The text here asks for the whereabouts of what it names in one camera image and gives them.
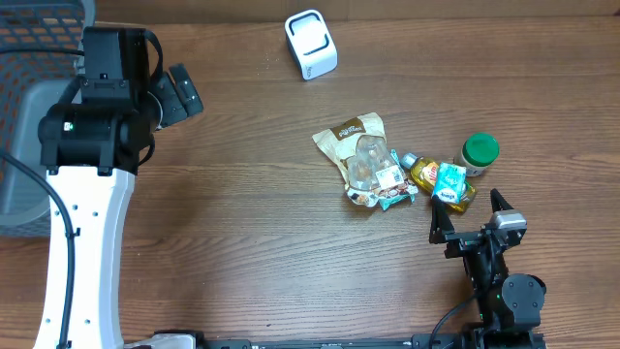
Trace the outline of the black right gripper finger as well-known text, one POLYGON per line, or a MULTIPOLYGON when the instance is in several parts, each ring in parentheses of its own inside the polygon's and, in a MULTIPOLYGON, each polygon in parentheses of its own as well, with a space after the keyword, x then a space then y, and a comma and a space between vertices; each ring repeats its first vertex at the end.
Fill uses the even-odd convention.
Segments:
POLYGON ((490 202, 491 202, 492 210, 494 212, 512 209, 512 206, 506 201, 506 199, 501 195, 499 190, 496 188, 493 188, 490 191, 490 202))
POLYGON ((447 235, 454 233, 454 228, 450 217, 446 211, 446 205, 438 196, 433 195, 431 198, 432 217, 429 232, 429 242, 432 244, 444 243, 447 241, 447 235))

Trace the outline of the teal tissue pack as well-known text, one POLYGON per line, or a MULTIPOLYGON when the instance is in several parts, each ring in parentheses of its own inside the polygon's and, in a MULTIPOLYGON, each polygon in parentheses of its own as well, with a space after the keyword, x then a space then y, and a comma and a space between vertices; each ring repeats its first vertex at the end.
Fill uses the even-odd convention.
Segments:
POLYGON ((465 190, 466 169, 452 163, 441 163, 432 197, 446 204, 459 204, 465 190))

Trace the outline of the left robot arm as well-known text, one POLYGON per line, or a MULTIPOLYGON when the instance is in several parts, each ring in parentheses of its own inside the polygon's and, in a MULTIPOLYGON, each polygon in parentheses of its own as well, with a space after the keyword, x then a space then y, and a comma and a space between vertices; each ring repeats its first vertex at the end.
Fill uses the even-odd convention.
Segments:
POLYGON ((83 66, 38 126, 50 241, 39 348, 121 348, 124 222, 157 131, 203 110, 186 68, 151 62, 143 28, 85 28, 83 66))

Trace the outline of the white barcode scanner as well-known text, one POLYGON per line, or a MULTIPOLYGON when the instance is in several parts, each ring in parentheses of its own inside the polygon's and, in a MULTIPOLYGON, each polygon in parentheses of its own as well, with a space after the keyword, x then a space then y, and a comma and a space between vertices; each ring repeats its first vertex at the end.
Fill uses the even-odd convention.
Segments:
POLYGON ((285 24, 287 45, 304 80, 333 71, 338 52, 322 14, 309 9, 290 16, 285 24))

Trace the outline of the beige brown snack bag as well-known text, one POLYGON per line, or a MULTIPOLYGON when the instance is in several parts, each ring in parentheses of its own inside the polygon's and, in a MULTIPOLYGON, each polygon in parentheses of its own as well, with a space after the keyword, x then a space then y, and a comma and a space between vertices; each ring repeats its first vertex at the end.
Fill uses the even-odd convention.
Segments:
POLYGON ((323 130, 312 140, 339 169, 346 196, 358 206, 381 207, 381 195, 404 182, 390 155, 384 122, 375 112, 323 130))

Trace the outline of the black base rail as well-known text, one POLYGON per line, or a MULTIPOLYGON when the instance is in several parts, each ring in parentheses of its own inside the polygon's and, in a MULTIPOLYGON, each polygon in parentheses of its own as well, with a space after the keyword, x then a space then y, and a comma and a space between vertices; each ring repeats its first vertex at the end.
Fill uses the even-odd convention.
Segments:
POLYGON ((469 343, 457 333, 438 334, 432 345, 429 334, 414 334, 410 338, 359 339, 359 340, 290 340, 272 342, 251 342, 248 339, 207 340, 202 332, 168 331, 155 333, 152 337, 125 344, 125 348, 198 348, 198 349, 423 349, 423 348, 546 348, 542 334, 525 334, 522 337, 492 336, 484 344, 469 343))

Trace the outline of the yellow drink bottle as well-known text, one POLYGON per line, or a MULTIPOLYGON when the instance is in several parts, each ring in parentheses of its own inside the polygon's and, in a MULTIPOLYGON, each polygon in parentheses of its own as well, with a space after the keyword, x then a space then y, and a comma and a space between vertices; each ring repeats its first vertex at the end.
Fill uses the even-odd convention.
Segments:
MULTIPOLYGON (((437 181, 440 163, 429 157, 417 157, 413 153, 404 154, 400 165, 411 175, 413 182, 421 189, 431 194, 437 181)), ((458 204, 449 204, 453 210, 463 213, 476 198, 478 190, 468 181, 464 182, 458 204)))

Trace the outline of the green lidded cup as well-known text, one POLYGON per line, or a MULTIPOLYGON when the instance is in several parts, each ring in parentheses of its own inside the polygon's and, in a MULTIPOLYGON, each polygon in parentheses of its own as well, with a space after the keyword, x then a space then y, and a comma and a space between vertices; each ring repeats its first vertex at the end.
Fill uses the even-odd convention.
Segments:
POLYGON ((500 155, 498 141, 487 133, 476 133, 461 146, 454 163, 466 169, 466 176, 481 175, 500 155))

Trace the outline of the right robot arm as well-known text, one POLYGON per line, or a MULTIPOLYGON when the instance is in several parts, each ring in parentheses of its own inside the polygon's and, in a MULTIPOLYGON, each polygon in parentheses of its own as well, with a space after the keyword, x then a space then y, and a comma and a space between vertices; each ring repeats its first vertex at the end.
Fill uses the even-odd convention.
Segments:
POLYGON ((493 214, 477 231, 458 233, 446 204, 432 197, 429 242, 443 244, 445 257, 460 258, 474 294, 446 313, 427 340, 429 348, 544 348, 541 324, 546 286, 532 274, 511 274, 504 253, 516 247, 527 231, 527 220, 496 189, 490 191, 493 214), (439 337, 447 320, 476 302, 480 320, 466 324, 450 339, 439 337))

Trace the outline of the teal wet wipes pack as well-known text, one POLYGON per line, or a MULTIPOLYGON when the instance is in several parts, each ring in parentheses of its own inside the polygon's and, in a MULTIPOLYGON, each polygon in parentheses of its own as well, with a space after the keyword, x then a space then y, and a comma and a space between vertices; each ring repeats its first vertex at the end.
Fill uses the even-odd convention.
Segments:
POLYGON ((418 187, 409 179, 408 175, 403 170, 396 150, 392 149, 390 151, 390 155, 395 161, 401 176, 404 178, 404 182, 389 189, 385 194, 381 195, 379 205, 383 211, 386 211, 390 206, 403 202, 407 199, 413 203, 415 201, 416 194, 419 192, 418 187))

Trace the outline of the dark grey plastic basket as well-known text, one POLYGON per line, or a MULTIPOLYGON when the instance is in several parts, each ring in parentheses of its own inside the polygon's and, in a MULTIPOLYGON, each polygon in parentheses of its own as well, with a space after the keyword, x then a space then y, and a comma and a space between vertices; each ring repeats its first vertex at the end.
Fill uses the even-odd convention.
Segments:
MULTIPOLYGON (((94 0, 1 1, 1 149, 45 175, 38 126, 83 70, 83 28, 95 22, 94 0)), ((47 193, 1 162, 1 235, 49 235, 47 193)))

